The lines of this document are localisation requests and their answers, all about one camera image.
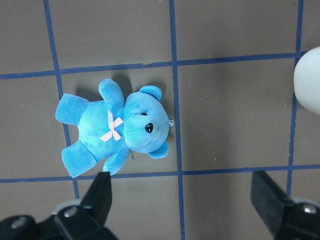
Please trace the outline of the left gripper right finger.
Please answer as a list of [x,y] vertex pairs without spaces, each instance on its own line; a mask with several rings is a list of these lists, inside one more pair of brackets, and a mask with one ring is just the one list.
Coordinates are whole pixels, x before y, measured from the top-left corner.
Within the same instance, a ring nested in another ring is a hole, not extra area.
[[291,198],[265,171],[252,173],[250,200],[274,240],[320,238],[320,205]]

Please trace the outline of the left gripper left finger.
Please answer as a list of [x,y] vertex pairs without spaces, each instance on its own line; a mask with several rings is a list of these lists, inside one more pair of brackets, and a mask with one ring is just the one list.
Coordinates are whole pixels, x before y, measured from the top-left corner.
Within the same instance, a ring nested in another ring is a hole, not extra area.
[[66,205],[42,222],[14,215],[0,222],[2,240],[116,240],[105,227],[112,205],[109,172],[96,175],[79,204]]

